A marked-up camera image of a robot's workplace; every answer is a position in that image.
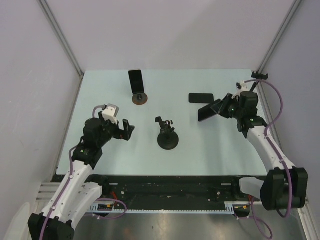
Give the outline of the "black ball-joint phone stand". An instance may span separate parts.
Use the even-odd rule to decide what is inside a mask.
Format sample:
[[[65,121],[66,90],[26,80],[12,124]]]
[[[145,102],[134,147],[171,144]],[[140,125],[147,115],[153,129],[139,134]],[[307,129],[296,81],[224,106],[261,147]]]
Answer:
[[[159,123],[160,132],[157,137],[158,145],[164,150],[173,150],[179,144],[179,136],[172,127],[172,120],[163,121],[160,116],[155,118],[155,122]]]

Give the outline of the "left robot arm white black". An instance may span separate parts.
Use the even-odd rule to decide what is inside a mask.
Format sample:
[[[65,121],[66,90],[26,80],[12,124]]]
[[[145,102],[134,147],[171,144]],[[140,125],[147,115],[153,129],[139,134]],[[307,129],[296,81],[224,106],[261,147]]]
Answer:
[[[72,240],[90,206],[110,196],[106,178],[93,173],[111,139],[129,141],[135,126],[127,119],[123,129],[114,113],[102,111],[88,119],[80,142],[69,151],[70,167],[57,191],[39,214],[33,213],[28,229],[33,240]]]

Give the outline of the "purple smartphone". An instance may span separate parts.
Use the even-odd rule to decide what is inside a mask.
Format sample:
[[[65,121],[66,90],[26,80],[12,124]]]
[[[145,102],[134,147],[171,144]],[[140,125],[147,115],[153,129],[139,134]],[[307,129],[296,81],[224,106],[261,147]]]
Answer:
[[[211,106],[213,105],[212,103],[207,104],[206,106],[200,108],[197,112],[197,119],[199,122],[202,122],[204,120],[207,120],[216,114],[212,111]]]

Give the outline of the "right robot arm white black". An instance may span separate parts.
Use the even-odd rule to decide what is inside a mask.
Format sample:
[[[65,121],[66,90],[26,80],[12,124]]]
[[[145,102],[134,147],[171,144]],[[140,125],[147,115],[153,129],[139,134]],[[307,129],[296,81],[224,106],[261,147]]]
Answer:
[[[303,208],[308,173],[303,167],[296,167],[269,135],[267,123],[258,116],[258,102],[256,93],[243,91],[236,96],[229,93],[224,99],[216,100],[211,107],[216,115],[236,119],[238,131],[254,147],[267,172],[263,180],[241,178],[230,188],[230,194],[237,201],[251,195],[261,200],[267,211]]]

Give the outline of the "black smartphone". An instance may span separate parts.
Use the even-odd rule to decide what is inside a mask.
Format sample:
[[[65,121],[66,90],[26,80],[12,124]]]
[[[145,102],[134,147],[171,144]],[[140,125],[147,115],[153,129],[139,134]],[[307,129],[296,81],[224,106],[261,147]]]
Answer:
[[[192,104],[210,104],[214,101],[212,93],[189,93],[188,102]]]

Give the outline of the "black phone stand round base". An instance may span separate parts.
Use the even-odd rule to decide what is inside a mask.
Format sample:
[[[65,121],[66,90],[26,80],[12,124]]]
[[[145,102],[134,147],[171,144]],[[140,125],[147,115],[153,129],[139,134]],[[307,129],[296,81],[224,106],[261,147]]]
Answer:
[[[262,74],[262,73],[259,73],[258,71],[253,71],[252,74],[251,74],[251,78],[255,79],[255,80],[266,81],[269,78],[269,74],[268,73],[267,74]],[[253,92],[256,89],[256,87],[258,86],[258,84],[259,84],[259,82],[255,81],[252,84],[250,91]]]

